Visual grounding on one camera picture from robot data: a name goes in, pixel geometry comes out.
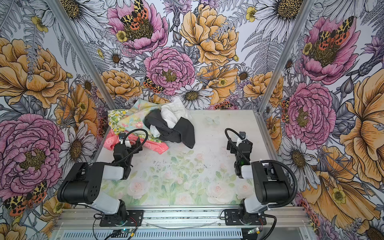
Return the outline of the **pink patterned cloth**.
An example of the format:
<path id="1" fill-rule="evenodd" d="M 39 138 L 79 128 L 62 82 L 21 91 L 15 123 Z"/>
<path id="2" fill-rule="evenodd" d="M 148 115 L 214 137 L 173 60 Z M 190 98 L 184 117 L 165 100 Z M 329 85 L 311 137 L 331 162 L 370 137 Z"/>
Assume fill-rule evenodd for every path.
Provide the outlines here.
<path id="1" fill-rule="evenodd" d="M 129 140 L 131 145 L 137 139 L 138 139 L 138 137 L 135 136 L 135 135 L 130 135 L 128 137 L 128 140 Z M 116 135 L 112 130 L 110 130 L 109 133 L 107 134 L 107 138 L 106 138 L 106 140 L 104 142 L 103 147 L 106 148 L 107 150 L 112 151 L 114 149 L 115 145 L 120 143 L 120 142 L 121 142 L 121 140 L 119 139 L 119 136 Z M 149 139 L 144 144 L 144 147 L 148 148 L 148 149 L 150 149 L 152 151 L 155 151 L 155 152 L 157 152 L 160 155 L 165 153 L 169 149 L 169 147 L 167 146 L 166 143 L 164 143 L 164 142 L 158 143 L 158 142 L 151 141 Z"/>

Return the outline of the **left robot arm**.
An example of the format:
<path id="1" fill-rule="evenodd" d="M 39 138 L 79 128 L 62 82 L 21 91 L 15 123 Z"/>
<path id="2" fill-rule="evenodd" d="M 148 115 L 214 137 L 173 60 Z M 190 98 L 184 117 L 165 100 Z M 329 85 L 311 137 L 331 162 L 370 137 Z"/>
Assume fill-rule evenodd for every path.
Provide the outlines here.
<path id="1" fill-rule="evenodd" d="M 143 149 L 148 139 L 144 129 L 128 132 L 114 146 L 113 161 L 76 163 L 59 187 L 57 198 L 61 203 L 84 206 L 101 213 L 104 226 L 141 225 L 140 215 L 130 214 L 125 202 L 101 191 L 103 180 L 127 180 L 132 170 L 133 155 Z"/>

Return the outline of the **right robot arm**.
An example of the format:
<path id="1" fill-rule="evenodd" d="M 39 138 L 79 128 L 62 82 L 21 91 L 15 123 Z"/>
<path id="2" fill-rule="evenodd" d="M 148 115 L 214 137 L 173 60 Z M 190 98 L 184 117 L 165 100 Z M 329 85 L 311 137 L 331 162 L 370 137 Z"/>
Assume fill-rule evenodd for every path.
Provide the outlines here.
<path id="1" fill-rule="evenodd" d="M 293 171 L 285 164 L 275 160 L 250 160 L 253 143 L 245 132 L 226 128 L 227 150 L 235 155 L 235 174 L 240 179 L 253 182 L 255 193 L 243 197 L 237 210 L 224 210 L 227 226 L 264 225 L 264 213 L 272 208 L 290 204 L 298 191 L 298 183 Z"/>

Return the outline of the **pastel floral cloth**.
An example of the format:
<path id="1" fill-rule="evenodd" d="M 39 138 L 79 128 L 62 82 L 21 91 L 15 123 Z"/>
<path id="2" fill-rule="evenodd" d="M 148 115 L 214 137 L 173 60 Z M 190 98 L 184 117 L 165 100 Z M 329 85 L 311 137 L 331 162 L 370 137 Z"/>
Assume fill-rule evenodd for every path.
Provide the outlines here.
<path id="1" fill-rule="evenodd" d="M 118 121 L 117 127 L 120 133 L 130 132 L 135 129 L 144 129 L 148 132 L 148 140 L 161 143 L 159 138 L 155 138 L 149 127 L 144 124 L 145 117 L 153 110 L 160 110 L 161 105 L 150 103 L 145 100 L 138 100 L 131 109 L 127 111 L 127 116 Z"/>

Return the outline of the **yellow green floral cloth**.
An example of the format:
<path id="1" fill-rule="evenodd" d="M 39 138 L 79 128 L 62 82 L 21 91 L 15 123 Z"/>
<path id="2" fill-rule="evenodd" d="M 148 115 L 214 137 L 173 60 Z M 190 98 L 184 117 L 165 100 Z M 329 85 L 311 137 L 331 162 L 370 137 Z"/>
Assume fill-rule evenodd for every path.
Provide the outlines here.
<path id="1" fill-rule="evenodd" d="M 118 122 L 128 116 L 128 110 L 126 109 L 116 109 L 108 111 L 108 124 L 110 129 L 114 132 L 115 135 L 119 135 L 124 132 L 125 129 L 118 126 Z"/>

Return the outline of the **dark grey cloth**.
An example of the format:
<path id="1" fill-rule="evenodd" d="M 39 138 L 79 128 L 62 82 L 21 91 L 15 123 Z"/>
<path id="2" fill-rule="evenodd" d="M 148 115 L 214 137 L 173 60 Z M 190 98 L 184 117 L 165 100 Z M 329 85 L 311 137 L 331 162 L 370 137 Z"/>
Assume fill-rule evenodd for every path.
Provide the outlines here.
<path id="1" fill-rule="evenodd" d="M 188 119 L 181 117 L 175 126 L 171 127 L 161 116 L 161 110 L 155 109 L 146 115 L 144 124 L 152 135 L 161 141 L 183 143 L 190 149 L 195 146 L 195 128 Z"/>

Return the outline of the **white cloth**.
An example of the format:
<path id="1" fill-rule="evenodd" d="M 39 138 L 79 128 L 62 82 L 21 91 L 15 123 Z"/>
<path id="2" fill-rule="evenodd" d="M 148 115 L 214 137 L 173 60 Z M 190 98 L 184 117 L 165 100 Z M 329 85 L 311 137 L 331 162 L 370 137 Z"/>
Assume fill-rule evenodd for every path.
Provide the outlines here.
<path id="1" fill-rule="evenodd" d="M 177 120 L 181 117 L 191 121 L 191 116 L 180 99 L 176 99 L 174 102 L 162 105 L 160 110 L 161 116 L 168 124 L 171 125 L 171 127 L 174 127 Z"/>

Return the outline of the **white vented strip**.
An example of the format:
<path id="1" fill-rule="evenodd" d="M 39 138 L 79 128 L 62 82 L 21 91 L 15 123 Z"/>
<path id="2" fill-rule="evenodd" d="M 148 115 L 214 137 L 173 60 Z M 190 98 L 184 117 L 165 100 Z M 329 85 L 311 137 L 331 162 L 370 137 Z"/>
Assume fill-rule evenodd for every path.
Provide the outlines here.
<path id="1" fill-rule="evenodd" d="M 131 232 L 118 230 L 64 230 L 57 240 L 128 240 Z M 241 229 L 139 229 L 132 240 L 240 240 Z"/>

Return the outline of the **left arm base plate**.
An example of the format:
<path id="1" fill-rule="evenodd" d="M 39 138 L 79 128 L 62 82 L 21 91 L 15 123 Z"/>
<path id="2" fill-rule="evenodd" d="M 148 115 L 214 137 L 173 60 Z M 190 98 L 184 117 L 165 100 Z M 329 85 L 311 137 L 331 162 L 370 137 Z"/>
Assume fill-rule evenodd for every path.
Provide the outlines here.
<path id="1" fill-rule="evenodd" d="M 127 210 L 123 215 L 105 215 L 99 225 L 100 227 L 140 227 L 143 215 L 143 210 Z"/>

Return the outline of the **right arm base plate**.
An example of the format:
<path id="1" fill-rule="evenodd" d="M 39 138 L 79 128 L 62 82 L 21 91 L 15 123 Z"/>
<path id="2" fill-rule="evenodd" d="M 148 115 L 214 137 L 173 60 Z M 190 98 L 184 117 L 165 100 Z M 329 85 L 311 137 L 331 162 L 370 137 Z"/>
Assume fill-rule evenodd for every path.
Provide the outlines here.
<path id="1" fill-rule="evenodd" d="M 225 209 L 223 218 L 226 226 L 261 226 L 267 223 L 265 217 L 243 213 L 239 209 Z"/>

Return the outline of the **aluminium front rail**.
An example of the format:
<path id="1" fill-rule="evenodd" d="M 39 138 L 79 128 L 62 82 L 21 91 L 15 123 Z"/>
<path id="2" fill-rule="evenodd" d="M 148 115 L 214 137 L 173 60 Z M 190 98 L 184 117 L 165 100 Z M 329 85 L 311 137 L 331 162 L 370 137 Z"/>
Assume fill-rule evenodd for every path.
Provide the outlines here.
<path id="1" fill-rule="evenodd" d="M 138 217 L 140 230 L 146 229 L 183 229 L 183 228 L 226 228 L 226 219 L 239 214 L 239 206 L 130 206 L 129 213 L 142 211 Z M 76 207 L 64 210 L 54 230 L 107 230 L 116 227 L 100 227 L 100 220 L 94 219 L 96 211 L 89 208 Z M 283 207 L 266 211 L 266 214 L 277 217 L 277 228 L 309 227 L 310 220 L 302 207 Z"/>

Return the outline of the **left aluminium corner post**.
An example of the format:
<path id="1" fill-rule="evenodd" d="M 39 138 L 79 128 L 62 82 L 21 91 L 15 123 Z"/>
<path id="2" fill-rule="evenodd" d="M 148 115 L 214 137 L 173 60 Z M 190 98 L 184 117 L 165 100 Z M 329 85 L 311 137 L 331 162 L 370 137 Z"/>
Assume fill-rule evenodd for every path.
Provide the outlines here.
<path id="1" fill-rule="evenodd" d="M 79 57 L 84 64 L 88 74 L 94 80 L 96 86 L 98 87 L 102 97 L 109 106 L 110 110 L 117 109 L 118 106 L 114 102 L 112 96 L 109 94 L 107 87 L 105 86 L 96 66 L 92 62 L 90 55 L 88 54 L 85 46 L 82 43 L 81 38 L 79 37 L 77 31 L 75 30 L 71 20 L 67 16 L 62 4 L 60 1 L 48 1 L 49 8 L 56 17 L 58 23 L 63 29 L 66 36 L 69 38 L 70 43 L 72 44 L 75 51 L 79 54 Z"/>

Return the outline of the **aluminium corner post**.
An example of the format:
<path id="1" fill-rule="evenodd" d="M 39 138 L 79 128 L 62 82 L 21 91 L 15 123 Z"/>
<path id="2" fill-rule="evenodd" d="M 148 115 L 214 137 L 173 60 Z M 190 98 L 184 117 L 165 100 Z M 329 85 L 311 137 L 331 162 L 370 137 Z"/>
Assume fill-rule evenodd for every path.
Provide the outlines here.
<path id="1" fill-rule="evenodd" d="M 88 74 L 94 80 L 96 86 L 98 87 L 102 97 L 109 106 L 110 110 L 117 109 L 118 106 L 114 102 L 112 96 L 109 94 L 107 87 L 105 86 L 96 66 L 92 62 L 90 55 L 88 54 L 85 46 L 82 43 L 81 38 L 79 37 L 77 31 L 75 30 L 71 20 L 67 16 L 62 4 L 60 1 L 48 1 L 49 8 L 56 17 L 58 23 L 63 29 L 66 36 L 69 38 L 70 43 L 72 44 L 75 51 L 79 54 L 79 57 L 84 64 Z"/>
<path id="2" fill-rule="evenodd" d="M 264 112 L 264 110 L 266 109 L 267 103 L 269 103 L 273 90 L 278 84 L 283 68 L 289 58 L 290 52 L 293 49 L 294 44 L 296 43 L 299 37 L 299 34 L 301 33 L 302 29 L 306 24 L 306 21 L 310 15 L 314 2 L 315 1 L 307 0 L 307 1 L 304 1 L 302 4 L 301 10 L 299 11 L 299 14 L 298 14 L 298 18 L 294 23 L 293 30 L 291 31 L 290 35 L 287 38 L 286 44 L 283 48 L 283 51 L 279 57 L 277 65 L 271 76 L 270 83 L 266 88 L 266 92 L 262 97 L 261 103 L 259 104 L 259 108 L 258 108 L 259 115 L 261 115 Z"/>

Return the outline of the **right aluminium corner post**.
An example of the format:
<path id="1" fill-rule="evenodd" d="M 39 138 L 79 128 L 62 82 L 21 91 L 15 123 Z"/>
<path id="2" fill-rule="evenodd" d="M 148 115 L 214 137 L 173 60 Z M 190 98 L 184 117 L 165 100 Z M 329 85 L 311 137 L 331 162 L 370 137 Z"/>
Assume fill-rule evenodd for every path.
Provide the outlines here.
<path id="1" fill-rule="evenodd" d="M 283 51 L 279 57 L 277 65 L 271 76 L 270 83 L 266 88 L 266 92 L 262 97 L 261 103 L 259 104 L 259 108 L 258 108 L 259 115 L 261 115 L 264 112 L 264 110 L 266 109 L 267 103 L 269 103 L 273 90 L 278 84 L 283 68 L 289 58 L 290 52 L 293 49 L 294 44 L 296 43 L 299 37 L 299 34 L 301 33 L 302 29 L 306 24 L 306 21 L 310 15 L 314 2 L 315 1 L 307 0 L 307 1 L 304 1 L 302 4 L 301 10 L 299 11 L 299 14 L 298 14 L 298 18 L 294 23 L 293 30 L 291 31 L 290 35 L 287 38 L 286 44 L 283 48 Z"/>

